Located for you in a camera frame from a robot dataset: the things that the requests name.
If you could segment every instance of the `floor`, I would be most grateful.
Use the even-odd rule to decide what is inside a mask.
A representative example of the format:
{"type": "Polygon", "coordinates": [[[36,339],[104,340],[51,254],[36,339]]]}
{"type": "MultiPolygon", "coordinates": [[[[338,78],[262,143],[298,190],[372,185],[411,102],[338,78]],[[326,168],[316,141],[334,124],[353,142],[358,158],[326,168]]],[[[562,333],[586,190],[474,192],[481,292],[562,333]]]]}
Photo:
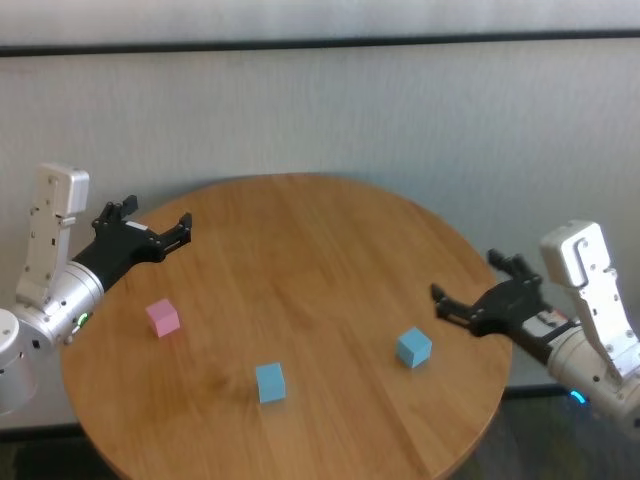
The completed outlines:
{"type": "MultiPolygon", "coordinates": [[[[640,478],[640,442],[566,396],[503,401],[453,480],[640,478]]],[[[0,479],[113,480],[83,437],[0,443],[0,479]]]]}

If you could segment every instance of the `wooden tabletop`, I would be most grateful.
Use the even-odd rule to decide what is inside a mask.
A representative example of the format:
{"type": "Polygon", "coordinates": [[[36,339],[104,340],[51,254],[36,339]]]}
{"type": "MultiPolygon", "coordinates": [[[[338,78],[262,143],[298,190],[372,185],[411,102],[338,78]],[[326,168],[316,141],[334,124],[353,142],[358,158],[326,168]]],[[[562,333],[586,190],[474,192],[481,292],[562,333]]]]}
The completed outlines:
{"type": "Polygon", "coordinates": [[[494,279],[440,218],[351,180],[262,176],[147,215],[193,213],[193,242],[135,267],[62,355],[88,436],[135,480],[441,478],[498,407],[509,342],[438,320],[437,282],[473,301],[494,279]],[[168,298],[182,328],[158,339],[145,307],[168,298]],[[417,326],[415,370],[394,356],[417,326]],[[280,362],[284,401],[260,405],[255,367],[280,362]]]}

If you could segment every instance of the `pink cube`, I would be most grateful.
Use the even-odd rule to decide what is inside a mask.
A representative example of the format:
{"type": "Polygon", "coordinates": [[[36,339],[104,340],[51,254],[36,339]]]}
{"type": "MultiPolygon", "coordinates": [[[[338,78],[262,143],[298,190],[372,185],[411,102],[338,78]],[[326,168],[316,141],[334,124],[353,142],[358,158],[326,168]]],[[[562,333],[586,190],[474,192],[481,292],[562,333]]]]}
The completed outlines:
{"type": "Polygon", "coordinates": [[[173,305],[171,305],[166,298],[163,298],[153,305],[149,305],[147,307],[147,314],[158,338],[180,328],[178,312],[176,312],[176,309],[173,308],[173,305]]]}

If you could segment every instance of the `white wall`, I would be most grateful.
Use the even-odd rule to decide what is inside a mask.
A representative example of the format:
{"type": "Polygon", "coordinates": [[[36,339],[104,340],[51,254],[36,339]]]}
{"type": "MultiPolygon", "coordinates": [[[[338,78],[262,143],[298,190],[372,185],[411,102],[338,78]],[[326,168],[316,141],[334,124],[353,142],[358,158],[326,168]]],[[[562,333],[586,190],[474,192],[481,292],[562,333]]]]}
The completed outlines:
{"type": "MultiPolygon", "coordinates": [[[[76,250],[109,199],[151,208],[220,178],[330,172],[538,268],[541,235],[600,222],[635,306],[638,72],[639,40],[0,59],[0,301],[24,259],[34,167],[57,161],[93,177],[76,250]]],[[[53,365],[0,427],[73,419],[53,365]]],[[[518,365],[515,383],[540,378],[518,365]]]]}

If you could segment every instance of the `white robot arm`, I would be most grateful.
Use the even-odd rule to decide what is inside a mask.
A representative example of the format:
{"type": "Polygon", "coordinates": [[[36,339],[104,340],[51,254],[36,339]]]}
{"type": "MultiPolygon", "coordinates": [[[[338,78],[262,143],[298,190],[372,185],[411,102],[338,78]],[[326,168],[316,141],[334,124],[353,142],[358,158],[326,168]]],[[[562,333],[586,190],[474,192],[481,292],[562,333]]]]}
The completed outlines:
{"type": "Polygon", "coordinates": [[[565,318],[544,302],[542,279],[521,256],[505,258],[495,250],[489,263],[511,279],[471,306],[433,285],[437,315],[476,336],[509,336],[581,402],[591,402],[627,435],[640,438],[640,342],[600,226],[570,222],[545,236],[541,251],[551,280],[564,286],[579,319],[565,318]]]}
{"type": "Polygon", "coordinates": [[[131,267],[162,262],[191,241],[188,213],[163,234],[124,220],[138,207],[132,195],[105,206],[92,223],[94,241],[67,261],[70,227],[85,209],[88,191],[84,171],[52,164],[38,168],[16,304],[0,309],[0,414],[28,402],[37,387],[33,362],[71,343],[104,293],[131,267]]]}

